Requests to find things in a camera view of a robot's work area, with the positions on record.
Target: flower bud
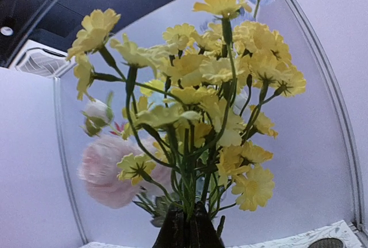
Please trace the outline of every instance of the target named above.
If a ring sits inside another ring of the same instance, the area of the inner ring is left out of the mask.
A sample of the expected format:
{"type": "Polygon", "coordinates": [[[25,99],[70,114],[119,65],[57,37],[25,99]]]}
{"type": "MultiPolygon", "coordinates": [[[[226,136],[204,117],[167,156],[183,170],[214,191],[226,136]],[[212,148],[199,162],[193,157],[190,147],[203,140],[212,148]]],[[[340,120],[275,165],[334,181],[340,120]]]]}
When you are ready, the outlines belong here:
{"type": "Polygon", "coordinates": [[[108,118],[108,106],[100,100],[89,101],[85,107],[84,115],[93,120],[93,118],[101,119],[105,125],[110,121],[108,118]]]}

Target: air conditioner vent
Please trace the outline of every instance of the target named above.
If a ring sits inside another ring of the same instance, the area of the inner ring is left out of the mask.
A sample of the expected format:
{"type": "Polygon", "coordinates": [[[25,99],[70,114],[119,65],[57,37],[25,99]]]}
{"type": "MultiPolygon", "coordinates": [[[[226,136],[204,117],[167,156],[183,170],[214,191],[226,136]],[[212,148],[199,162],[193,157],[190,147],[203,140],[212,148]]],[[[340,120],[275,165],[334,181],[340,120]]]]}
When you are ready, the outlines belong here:
{"type": "Polygon", "coordinates": [[[59,77],[73,66],[65,57],[62,51],[28,40],[10,68],[48,78],[59,77]]]}

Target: pink flower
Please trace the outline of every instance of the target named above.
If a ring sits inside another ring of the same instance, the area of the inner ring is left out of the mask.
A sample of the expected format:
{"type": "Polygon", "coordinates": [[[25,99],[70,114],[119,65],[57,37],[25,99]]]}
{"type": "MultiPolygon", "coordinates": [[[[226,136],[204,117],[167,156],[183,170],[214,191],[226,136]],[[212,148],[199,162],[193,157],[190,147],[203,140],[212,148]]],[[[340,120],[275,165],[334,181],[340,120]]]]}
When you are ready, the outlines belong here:
{"type": "Polygon", "coordinates": [[[88,194],[99,203],[121,208],[128,205],[140,192],[130,181],[119,181],[117,163],[129,153],[140,154],[130,140],[104,135],[84,150],[79,178],[86,183],[88,194]]]}
{"type": "MultiPolygon", "coordinates": [[[[151,153],[154,153],[156,149],[153,142],[153,138],[142,140],[144,147],[151,153]]],[[[130,181],[117,179],[121,171],[117,163],[130,153],[139,155],[142,151],[130,140],[109,135],[103,135],[87,146],[82,155],[78,175],[85,181],[87,192],[92,198],[105,206],[116,209],[128,205],[142,191],[141,187],[147,190],[149,196],[163,195],[162,190],[148,182],[143,181],[132,186],[130,181]]],[[[171,169],[157,164],[151,177],[170,192],[170,174],[171,169]]]]}

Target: ceiling light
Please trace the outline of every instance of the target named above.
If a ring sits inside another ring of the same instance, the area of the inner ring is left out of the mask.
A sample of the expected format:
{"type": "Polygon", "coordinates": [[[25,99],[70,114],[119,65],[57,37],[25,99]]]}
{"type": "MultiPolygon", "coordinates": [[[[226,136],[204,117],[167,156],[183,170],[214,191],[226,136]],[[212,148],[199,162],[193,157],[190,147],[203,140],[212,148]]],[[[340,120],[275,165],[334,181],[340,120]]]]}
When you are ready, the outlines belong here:
{"type": "Polygon", "coordinates": [[[14,26],[16,21],[13,17],[6,17],[0,25],[0,32],[5,36],[11,36],[14,33],[14,26]]]}

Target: white surface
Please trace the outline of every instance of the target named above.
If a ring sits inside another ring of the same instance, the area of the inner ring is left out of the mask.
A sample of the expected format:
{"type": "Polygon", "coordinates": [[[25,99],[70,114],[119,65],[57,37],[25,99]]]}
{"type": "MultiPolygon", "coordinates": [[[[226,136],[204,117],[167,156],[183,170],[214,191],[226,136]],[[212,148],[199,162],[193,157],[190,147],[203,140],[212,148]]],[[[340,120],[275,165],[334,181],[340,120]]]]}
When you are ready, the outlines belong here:
{"type": "MultiPolygon", "coordinates": [[[[207,13],[192,12],[195,1],[177,0],[130,24],[123,31],[139,46],[149,47],[162,43],[162,32],[168,26],[188,22],[199,26],[212,18],[207,13]]],[[[307,92],[301,96],[277,99],[264,107],[276,123],[279,138],[258,135],[254,143],[274,153],[266,164],[275,174],[274,197],[266,208],[256,212],[243,212],[236,207],[225,211],[227,224],[224,242],[230,246],[280,239],[289,235],[331,224],[336,220],[352,221],[350,171],[336,114],[329,100],[325,84],[314,58],[293,14],[283,0],[276,0],[260,12],[260,20],[278,29],[290,45],[293,62],[304,72],[308,81],[307,92]]],[[[119,63],[121,56],[112,51],[119,63]]],[[[91,61],[96,71],[114,73],[98,55],[91,61]]],[[[149,70],[140,70],[140,82],[152,78],[149,70]]],[[[76,100],[76,79],[72,71],[62,77],[62,105],[66,154],[75,188],[76,201],[87,237],[91,241],[117,245],[151,247],[158,230],[150,223],[149,214],[135,205],[112,210],[99,205],[88,196],[83,182],[76,176],[81,154],[93,139],[79,128],[83,124],[80,110],[84,102],[76,100]]],[[[112,108],[116,122],[122,122],[125,85],[95,82],[90,94],[104,101],[108,92],[115,92],[112,108]]],[[[225,204],[232,204],[229,193],[225,204]]]]}
{"type": "MultiPolygon", "coordinates": [[[[321,238],[341,239],[346,248],[363,247],[357,236],[351,231],[345,221],[341,220],[329,226],[315,229],[303,234],[290,236],[288,238],[274,241],[257,243],[254,245],[234,246],[232,248],[307,248],[313,242],[321,238]]],[[[91,242],[81,248],[129,248],[126,246],[109,245],[98,242],[91,242]]]]}
{"type": "Polygon", "coordinates": [[[341,87],[361,160],[368,222],[368,0],[298,0],[341,87]]]}
{"type": "Polygon", "coordinates": [[[60,166],[52,80],[0,68],[0,247],[82,244],[60,166]]]}

